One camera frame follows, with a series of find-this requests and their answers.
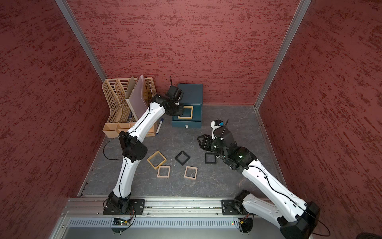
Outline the yellow brooch box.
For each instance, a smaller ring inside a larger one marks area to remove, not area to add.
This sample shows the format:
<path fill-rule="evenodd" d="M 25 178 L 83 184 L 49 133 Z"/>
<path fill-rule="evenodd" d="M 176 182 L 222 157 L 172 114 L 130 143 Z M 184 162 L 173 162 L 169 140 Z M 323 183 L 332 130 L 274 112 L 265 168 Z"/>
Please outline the yellow brooch box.
<path fill-rule="evenodd" d="M 178 116 L 179 120 L 191 120 L 193 119 L 193 106 L 184 106 L 183 108 L 183 114 Z"/>

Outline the teal top drawer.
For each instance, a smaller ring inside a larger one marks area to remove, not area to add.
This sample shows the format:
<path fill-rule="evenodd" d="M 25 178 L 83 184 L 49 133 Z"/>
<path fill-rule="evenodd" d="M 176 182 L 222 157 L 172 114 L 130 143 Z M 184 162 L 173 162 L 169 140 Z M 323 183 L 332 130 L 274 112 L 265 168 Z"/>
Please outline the teal top drawer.
<path fill-rule="evenodd" d="M 172 127 L 177 128 L 201 128 L 202 127 L 202 104 L 184 105 L 183 114 L 172 117 Z"/>

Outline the yellow brooch box diamond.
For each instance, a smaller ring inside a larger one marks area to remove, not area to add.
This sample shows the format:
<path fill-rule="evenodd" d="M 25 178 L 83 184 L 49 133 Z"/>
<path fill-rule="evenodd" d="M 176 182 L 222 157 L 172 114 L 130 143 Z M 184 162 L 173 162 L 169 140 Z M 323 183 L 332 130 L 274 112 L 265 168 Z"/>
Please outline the yellow brooch box diamond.
<path fill-rule="evenodd" d="M 147 158 L 147 161 L 155 170 L 158 170 L 160 166 L 167 162 L 167 158 L 157 150 Z"/>

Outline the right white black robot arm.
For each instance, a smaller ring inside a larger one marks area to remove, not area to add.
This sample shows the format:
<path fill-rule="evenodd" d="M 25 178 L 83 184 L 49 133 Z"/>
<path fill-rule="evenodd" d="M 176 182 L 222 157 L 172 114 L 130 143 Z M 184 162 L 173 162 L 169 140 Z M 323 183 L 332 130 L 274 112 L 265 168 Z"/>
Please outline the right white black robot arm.
<path fill-rule="evenodd" d="M 286 239 L 308 239 L 318 224 L 320 208 L 305 202 L 277 180 L 249 149 L 238 146 L 232 133 L 222 127 L 213 135 L 197 138 L 201 149 L 214 153 L 234 171 L 240 171 L 270 200 L 265 202 L 243 190 L 237 195 L 246 212 L 274 224 Z"/>

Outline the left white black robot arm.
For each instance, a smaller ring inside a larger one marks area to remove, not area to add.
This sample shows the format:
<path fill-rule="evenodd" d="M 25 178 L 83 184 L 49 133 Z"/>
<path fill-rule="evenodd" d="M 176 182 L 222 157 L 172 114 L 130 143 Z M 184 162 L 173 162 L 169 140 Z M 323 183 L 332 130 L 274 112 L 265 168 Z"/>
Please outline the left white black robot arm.
<path fill-rule="evenodd" d="M 118 139 L 122 149 L 122 166 L 117 183 L 106 200 L 106 206 L 120 214 L 129 213 L 129 198 L 131 185 L 136 169 L 146 154 L 147 147 L 143 141 L 154 123 L 163 115 L 179 116 L 183 114 L 183 104 L 180 96 L 156 95 L 148 109 L 137 123 L 127 132 L 119 133 Z"/>

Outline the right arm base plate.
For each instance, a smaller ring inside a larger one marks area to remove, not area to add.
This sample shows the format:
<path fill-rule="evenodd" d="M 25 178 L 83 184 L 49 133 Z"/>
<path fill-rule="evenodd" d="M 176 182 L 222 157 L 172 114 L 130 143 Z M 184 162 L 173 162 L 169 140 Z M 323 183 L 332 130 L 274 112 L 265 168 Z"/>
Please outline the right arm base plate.
<path fill-rule="evenodd" d="M 248 214 L 242 203 L 235 199 L 221 200 L 221 208 L 224 216 L 246 216 Z"/>

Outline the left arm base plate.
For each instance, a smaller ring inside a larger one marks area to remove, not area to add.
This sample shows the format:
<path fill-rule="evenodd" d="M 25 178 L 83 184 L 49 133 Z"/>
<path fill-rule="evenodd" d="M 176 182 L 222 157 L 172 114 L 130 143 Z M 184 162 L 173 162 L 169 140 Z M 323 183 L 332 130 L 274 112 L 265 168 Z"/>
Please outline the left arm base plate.
<path fill-rule="evenodd" d="M 144 199 L 129 199 L 124 202 L 122 211 L 118 209 L 109 199 L 106 199 L 103 204 L 103 215 L 115 216 L 141 216 L 143 214 L 145 200 Z"/>

